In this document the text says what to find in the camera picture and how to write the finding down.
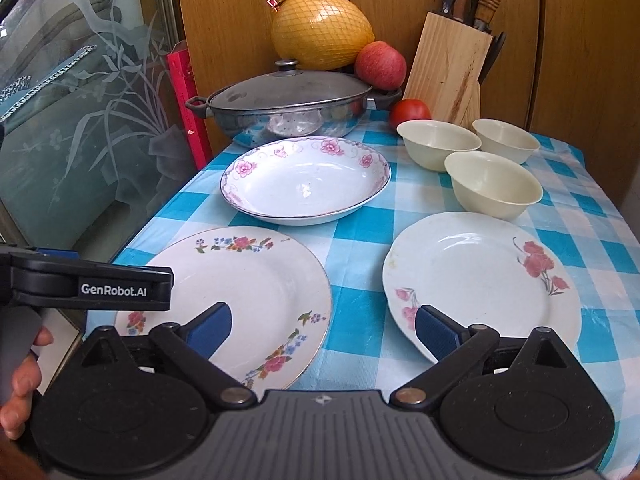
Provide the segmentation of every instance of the stainless steel pot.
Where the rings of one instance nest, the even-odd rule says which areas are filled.
[[[367,108],[371,86],[339,72],[299,70],[295,60],[276,62],[276,72],[247,79],[207,99],[185,104],[198,117],[213,117],[227,137],[255,148],[308,135],[343,137]]]

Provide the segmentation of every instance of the beige bowl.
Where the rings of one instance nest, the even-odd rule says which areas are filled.
[[[540,147],[533,135],[513,124],[495,119],[478,119],[473,125],[482,140],[484,152],[495,153],[516,164],[523,164]]]
[[[525,168],[500,155],[453,153],[444,163],[453,193],[473,213],[513,220],[542,199],[542,186]]]
[[[451,153],[477,150],[481,144],[462,126],[427,119],[400,123],[398,134],[416,164],[433,171],[445,171],[444,159]]]

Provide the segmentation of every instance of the oval plate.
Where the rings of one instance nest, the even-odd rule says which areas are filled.
[[[558,257],[491,216],[440,213],[409,226],[386,256],[382,281],[400,330],[433,362],[415,335],[423,304],[463,326],[485,323],[506,337],[549,326],[573,348],[580,335],[580,297]]]
[[[286,225],[329,222],[365,205],[388,184],[386,159],[334,137],[280,140],[238,157],[220,180],[236,209]]]
[[[174,271],[168,312],[119,312],[121,335],[185,324],[211,305],[231,309],[231,334],[210,361],[253,389],[287,388],[309,366],[329,327],[332,297],[321,263],[304,245],[259,227],[224,227],[190,236],[150,266]]]

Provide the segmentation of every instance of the tablecloth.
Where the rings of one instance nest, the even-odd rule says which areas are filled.
[[[324,344],[292,388],[378,388],[388,396],[429,363],[388,312],[384,257],[409,225],[462,208],[447,174],[424,170],[408,157],[402,139],[388,129],[385,112],[369,112],[347,138],[376,148],[392,168],[387,188],[354,214],[317,226],[285,227],[236,211],[219,187],[222,171],[244,152],[232,144],[169,200],[115,262],[145,265],[172,242],[214,226],[253,225],[286,233],[324,265],[334,300]],[[544,196],[515,223],[551,248],[579,292],[582,333],[574,352],[613,408],[616,432],[601,470],[617,479],[640,453],[640,245],[585,170],[582,153],[565,142],[538,139],[542,148],[525,167],[539,179]],[[113,313],[92,312],[88,331],[113,319]]]

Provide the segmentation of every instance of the wooden cabinet door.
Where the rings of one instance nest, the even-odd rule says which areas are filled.
[[[351,0],[368,17],[377,40],[398,49],[411,64],[428,10],[442,0]],[[492,21],[494,34],[505,30],[500,57],[482,85],[482,117],[524,126],[536,63],[540,0],[502,0]]]
[[[267,0],[180,0],[184,31],[198,92],[202,96],[274,70]],[[207,120],[214,154],[229,143]]]
[[[620,205],[640,156],[640,0],[545,0],[530,128],[584,152]]]

